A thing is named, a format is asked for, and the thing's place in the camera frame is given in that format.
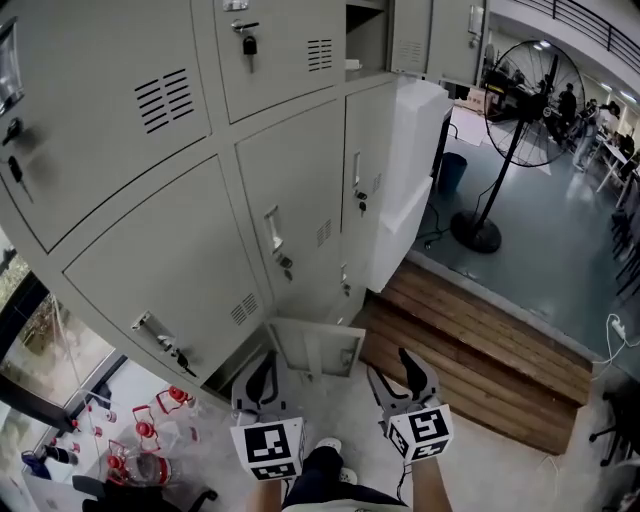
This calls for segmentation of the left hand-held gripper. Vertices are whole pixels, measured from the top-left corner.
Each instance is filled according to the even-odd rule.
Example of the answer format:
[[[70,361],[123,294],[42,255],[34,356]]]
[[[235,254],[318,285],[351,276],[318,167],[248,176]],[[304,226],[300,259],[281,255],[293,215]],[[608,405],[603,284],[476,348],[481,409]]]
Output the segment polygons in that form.
[[[251,360],[232,386],[232,440],[242,468],[257,481],[299,476],[305,450],[301,408],[276,415],[252,411],[285,410],[290,375],[284,357],[270,350]]]

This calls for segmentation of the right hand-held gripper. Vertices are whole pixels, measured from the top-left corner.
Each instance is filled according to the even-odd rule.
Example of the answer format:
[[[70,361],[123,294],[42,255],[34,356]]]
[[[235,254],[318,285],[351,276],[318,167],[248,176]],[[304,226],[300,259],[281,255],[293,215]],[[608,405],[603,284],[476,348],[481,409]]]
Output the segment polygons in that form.
[[[435,370],[405,348],[399,348],[398,354],[410,392],[374,366],[368,367],[368,382],[383,411],[385,437],[404,463],[414,463],[447,449],[453,439],[453,422],[449,405],[431,398],[440,389]]]

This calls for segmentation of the grey metal locker cabinet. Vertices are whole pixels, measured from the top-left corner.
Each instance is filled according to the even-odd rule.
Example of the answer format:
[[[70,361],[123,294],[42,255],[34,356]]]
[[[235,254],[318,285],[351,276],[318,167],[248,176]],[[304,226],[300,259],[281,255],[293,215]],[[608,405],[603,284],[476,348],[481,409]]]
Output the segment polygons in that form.
[[[390,213],[398,80],[428,81],[390,69],[392,9],[0,0],[0,227],[92,330],[189,391],[269,319],[348,327]],[[260,23],[253,74],[236,19]]]

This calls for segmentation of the person's left forearm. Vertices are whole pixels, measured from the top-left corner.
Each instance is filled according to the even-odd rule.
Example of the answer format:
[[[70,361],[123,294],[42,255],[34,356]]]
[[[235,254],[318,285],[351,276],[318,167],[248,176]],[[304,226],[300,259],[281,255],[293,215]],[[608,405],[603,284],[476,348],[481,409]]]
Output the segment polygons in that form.
[[[246,512],[282,512],[283,511],[283,481],[258,481],[249,494]]]

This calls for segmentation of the person's right forearm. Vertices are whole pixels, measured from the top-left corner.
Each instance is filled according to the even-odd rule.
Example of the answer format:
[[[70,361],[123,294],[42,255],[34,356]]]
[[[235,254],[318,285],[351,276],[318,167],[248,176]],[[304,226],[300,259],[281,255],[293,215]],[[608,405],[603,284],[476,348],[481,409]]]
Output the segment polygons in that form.
[[[411,478],[412,512],[453,512],[435,457],[412,463]]]

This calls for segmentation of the brown wooden plank platform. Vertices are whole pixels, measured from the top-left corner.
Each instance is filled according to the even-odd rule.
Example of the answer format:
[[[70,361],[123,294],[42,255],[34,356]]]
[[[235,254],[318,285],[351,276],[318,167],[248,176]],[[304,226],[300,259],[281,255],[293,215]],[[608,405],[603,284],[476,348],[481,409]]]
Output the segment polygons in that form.
[[[456,414],[551,455],[567,451],[589,399],[592,364],[523,321],[418,265],[403,261],[353,321],[360,358],[398,384],[399,349],[437,373]]]

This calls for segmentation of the large clear water jug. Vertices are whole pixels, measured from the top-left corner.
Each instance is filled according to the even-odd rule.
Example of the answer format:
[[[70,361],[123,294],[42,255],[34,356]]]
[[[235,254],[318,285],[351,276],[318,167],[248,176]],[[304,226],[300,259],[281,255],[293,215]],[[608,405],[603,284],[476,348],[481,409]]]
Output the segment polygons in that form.
[[[141,405],[132,409],[134,427],[142,452],[156,453],[161,450],[157,430],[156,417],[149,405]]]
[[[159,392],[155,401],[161,413],[167,416],[193,416],[197,412],[197,399],[175,386]]]

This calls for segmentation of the person's dark trousers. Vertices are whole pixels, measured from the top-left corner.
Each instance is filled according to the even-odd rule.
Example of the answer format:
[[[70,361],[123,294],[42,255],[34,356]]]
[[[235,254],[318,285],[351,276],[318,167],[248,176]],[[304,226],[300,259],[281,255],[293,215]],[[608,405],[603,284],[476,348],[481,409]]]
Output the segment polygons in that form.
[[[334,445],[318,444],[306,457],[302,473],[284,499],[282,510],[298,505],[322,504],[332,501],[404,506],[404,503],[375,489],[340,480],[344,461]]]

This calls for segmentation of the person's white shirt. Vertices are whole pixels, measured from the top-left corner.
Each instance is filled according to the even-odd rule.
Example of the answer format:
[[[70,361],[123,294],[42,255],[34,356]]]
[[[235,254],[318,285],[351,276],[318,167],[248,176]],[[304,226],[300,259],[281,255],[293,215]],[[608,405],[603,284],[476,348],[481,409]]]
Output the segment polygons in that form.
[[[328,501],[289,504],[282,512],[413,512],[404,503],[389,496],[340,498]]]

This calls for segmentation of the large water jug red label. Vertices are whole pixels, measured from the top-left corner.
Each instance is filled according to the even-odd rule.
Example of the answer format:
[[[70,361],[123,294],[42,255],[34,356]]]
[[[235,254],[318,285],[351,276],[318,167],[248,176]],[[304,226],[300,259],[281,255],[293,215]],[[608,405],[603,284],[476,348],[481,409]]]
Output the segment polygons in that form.
[[[106,479],[121,486],[164,487],[172,477],[168,459],[110,439]]]

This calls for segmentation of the black standing fan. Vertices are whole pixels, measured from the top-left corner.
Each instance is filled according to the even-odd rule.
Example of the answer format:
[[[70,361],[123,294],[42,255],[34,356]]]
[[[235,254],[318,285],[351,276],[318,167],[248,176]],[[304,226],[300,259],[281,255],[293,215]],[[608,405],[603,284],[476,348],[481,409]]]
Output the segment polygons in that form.
[[[489,219],[498,192],[510,167],[535,169],[546,166],[569,148],[559,144],[557,123],[559,95],[566,84],[574,85],[577,115],[585,107],[579,70],[569,55],[548,42],[524,41],[509,50],[485,73],[483,116],[491,145],[502,157],[495,182],[472,210],[456,213],[450,232],[460,244],[482,254],[496,252],[502,244],[498,226]]]

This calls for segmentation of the black flask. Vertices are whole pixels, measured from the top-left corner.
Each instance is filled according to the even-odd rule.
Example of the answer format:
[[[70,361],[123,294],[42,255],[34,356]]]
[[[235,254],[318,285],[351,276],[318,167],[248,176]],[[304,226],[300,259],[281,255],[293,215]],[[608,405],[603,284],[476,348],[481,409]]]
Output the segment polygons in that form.
[[[69,451],[57,445],[43,445],[41,452],[43,457],[60,464],[77,466],[79,463],[78,457],[73,451]]]

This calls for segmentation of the black framed window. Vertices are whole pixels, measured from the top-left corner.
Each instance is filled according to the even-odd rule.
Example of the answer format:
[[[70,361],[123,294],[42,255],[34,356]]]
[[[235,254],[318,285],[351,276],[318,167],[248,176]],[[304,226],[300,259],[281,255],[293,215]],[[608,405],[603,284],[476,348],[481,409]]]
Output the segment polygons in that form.
[[[0,228],[0,440],[25,449],[63,431],[127,361],[31,271]]]

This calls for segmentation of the black mesh office chair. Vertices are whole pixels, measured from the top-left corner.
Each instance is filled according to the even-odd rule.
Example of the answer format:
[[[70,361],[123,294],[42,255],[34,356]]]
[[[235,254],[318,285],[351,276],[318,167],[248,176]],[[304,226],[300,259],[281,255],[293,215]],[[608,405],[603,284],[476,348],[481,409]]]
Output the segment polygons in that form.
[[[599,437],[613,435],[608,455],[601,460],[601,467],[608,467],[618,448],[625,450],[625,460],[633,453],[640,455],[640,386],[605,391],[602,400],[613,414],[613,423],[599,432],[589,435],[588,441],[595,442]]]

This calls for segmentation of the dark blue waste bin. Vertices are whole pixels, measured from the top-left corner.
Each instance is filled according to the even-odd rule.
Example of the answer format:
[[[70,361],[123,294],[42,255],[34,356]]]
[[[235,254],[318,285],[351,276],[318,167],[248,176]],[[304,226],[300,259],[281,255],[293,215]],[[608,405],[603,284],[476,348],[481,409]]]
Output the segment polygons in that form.
[[[443,155],[438,177],[438,192],[441,195],[452,195],[465,173],[468,162],[465,157],[453,152]]]

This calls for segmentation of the white side table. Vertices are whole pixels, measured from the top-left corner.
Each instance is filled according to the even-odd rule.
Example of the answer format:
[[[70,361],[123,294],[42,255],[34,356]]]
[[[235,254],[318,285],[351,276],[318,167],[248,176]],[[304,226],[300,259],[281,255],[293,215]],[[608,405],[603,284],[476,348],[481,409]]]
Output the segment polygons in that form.
[[[39,512],[82,512],[85,501],[97,501],[95,496],[78,491],[70,484],[27,473],[23,473],[23,479]]]

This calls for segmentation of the blue bag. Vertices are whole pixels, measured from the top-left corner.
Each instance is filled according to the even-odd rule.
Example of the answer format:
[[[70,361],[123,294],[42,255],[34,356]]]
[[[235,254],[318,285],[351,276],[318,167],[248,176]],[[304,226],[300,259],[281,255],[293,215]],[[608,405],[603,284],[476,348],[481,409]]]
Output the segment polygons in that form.
[[[46,455],[38,455],[34,451],[23,451],[21,453],[21,461],[30,469],[33,476],[51,480],[51,474],[45,464],[46,458]]]

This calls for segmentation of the tall white foam board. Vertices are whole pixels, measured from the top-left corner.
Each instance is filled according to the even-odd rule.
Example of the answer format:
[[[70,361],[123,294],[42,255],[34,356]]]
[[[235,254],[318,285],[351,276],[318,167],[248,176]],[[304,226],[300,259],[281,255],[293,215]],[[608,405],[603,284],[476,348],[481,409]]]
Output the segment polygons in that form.
[[[396,92],[390,159],[390,230],[398,233],[432,186],[433,163],[452,102],[441,86],[402,75]]]

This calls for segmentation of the white floor sheet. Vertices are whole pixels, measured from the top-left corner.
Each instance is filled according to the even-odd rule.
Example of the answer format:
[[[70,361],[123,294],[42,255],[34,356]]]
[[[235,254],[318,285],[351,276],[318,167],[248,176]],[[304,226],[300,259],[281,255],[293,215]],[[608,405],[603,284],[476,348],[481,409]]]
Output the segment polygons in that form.
[[[450,133],[468,144],[480,147],[482,144],[490,144],[485,118],[477,113],[454,106],[451,115]]]

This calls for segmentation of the white long table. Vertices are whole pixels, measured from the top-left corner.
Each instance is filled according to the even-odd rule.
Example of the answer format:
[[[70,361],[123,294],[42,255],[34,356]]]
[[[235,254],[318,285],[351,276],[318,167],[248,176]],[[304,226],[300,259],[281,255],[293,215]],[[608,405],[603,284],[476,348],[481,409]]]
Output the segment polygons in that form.
[[[595,192],[596,194],[599,194],[601,191],[604,190],[605,186],[614,177],[614,174],[616,174],[616,172],[619,171],[622,168],[622,166],[625,165],[629,160],[622,154],[622,152],[617,147],[613,146],[609,142],[606,142],[604,139],[599,140],[597,151],[599,152],[602,149],[606,149],[606,151],[613,158],[614,163],[611,164],[608,161],[605,162],[606,166],[607,166],[607,172],[605,174],[605,177],[603,178],[603,180],[601,181],[601,183],[597,187],[596,192]],[[635,173],[635,171],[632,171],[630,173],[630,175],[627,177],[627,180],[624,182],[623,195],[628,190],[628,188],[630,186],[631,178],[634,176],[634,173]],[[618,202],[616,203],[616,208],[618,208],[622,204],[622,199],[623,199],[622,195],[619,196]]]

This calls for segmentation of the black metal railing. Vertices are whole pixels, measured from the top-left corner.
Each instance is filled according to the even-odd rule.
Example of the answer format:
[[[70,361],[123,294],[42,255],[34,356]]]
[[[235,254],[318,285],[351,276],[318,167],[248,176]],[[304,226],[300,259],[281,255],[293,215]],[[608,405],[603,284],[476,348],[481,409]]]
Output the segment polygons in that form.
[[[511,0],[567,25],[640,74],[640,44],[575,0]]]

